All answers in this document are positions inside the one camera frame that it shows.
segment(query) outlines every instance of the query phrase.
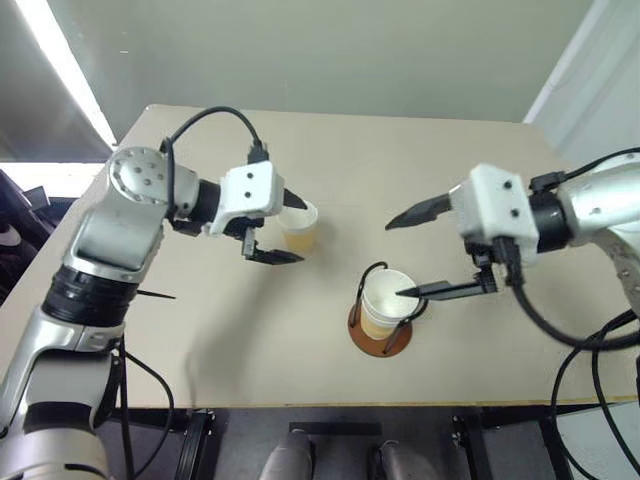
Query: brown coaster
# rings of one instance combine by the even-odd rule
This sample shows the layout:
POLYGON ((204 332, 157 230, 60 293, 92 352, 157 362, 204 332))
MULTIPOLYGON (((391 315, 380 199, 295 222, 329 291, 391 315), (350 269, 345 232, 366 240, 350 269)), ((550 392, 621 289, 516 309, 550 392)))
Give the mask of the brown coaster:
POLYGON ((384 340, 374 340, 369 338, 362 327, 360 326, 360 316, 356 318, 355 326, 351 326, 353 322, 353 315, 355 314, 356 306, 351 307, 349 311, 349 317, 347 319, 347 330, 349 330, 349 335, 351 335, 351 340, 355 343, 360 350, 368 355, 372 355, 374 357, 393 357, 397 355, 405 347, 409 344, 409 340, 411 340, 411 334, 413 332, 413 328, 411 327, 411 323, 405 325, 400 333, 398 334, 398 338, 396 338, 395 343, 391 347, 387 353, 383 353, 384 347, 387 345, 388 338, 384 340))

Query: screw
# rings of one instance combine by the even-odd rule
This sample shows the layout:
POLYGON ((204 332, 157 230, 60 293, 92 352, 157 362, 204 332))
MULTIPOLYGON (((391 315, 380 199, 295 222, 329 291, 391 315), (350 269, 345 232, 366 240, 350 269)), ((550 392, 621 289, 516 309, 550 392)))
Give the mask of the screw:
POLYGON ((462 446, 462 435, 460 434, 460 432, 455 432, 451 434, 451 440, 453 441, 453 444, 456 447, 461 447, 462 446))

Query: floor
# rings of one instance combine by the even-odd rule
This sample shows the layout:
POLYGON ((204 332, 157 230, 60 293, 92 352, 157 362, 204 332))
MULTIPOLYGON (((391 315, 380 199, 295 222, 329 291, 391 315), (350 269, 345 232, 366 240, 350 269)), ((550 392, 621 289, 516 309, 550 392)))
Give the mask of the floor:
MULTIPOLYGON (((405 442, 425 455, 442 480, 468 480, 470 475, 464 449, 456 448, 451 440, 451 416, 449 408, 418 407, 230 410, 215 480, 256 480, 271 450, 287 433, 290 422, 380 424, 380 436, 312 435, 311 440, 316 445, 314 480, 366 480, 367 450, 389 439, 405 442)), ((99 435, 105 441, 113 477, 124 478, 120 425, 107 422, 100 428, 99 435)), ((132 427, 134 457, 138 465, 153 448, 158 435, 156 429, 132 427)), ((171 434, 156 461, 139 479, 173 478, 183 438, 182 434, 171 434)), ((487 431, 485 442, 496 480, 555 478, 536 424, 487 431)))

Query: cup with liquid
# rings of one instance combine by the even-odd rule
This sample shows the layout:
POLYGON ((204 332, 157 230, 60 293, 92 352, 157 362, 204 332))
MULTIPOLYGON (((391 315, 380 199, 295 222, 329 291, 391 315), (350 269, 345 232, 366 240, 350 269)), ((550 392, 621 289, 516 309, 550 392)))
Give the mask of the cup with liquid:
POLYGON ((304 203, 306 210, 282 207, 277 217, 287 249, 294 253, 309 252, 316 241, 318 209, 311 202, 304 203))
POLYGON ((405 273, 385 268, 370 273, 364 282, 360 305, 360 326, 373 340, 385 340, 398 324, 418 308, 417 298, 401 297, 396 292, 415 287, 405 273))

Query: wall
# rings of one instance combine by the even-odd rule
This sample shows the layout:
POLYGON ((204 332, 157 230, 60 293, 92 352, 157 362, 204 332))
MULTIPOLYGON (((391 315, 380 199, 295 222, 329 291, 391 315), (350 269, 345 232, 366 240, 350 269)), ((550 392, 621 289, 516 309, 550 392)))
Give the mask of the wall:
POLYGON ((594 1, 525 121, 574 165, 640 145, 640 2, 594 1))
POLYGON ((116 138, 149 104, 519 122, 590 3, 50 2, 116 138))
POLYGON ((111 153, 12 1, 0 1, 0 99, 0 157, 103 162, 111 153))

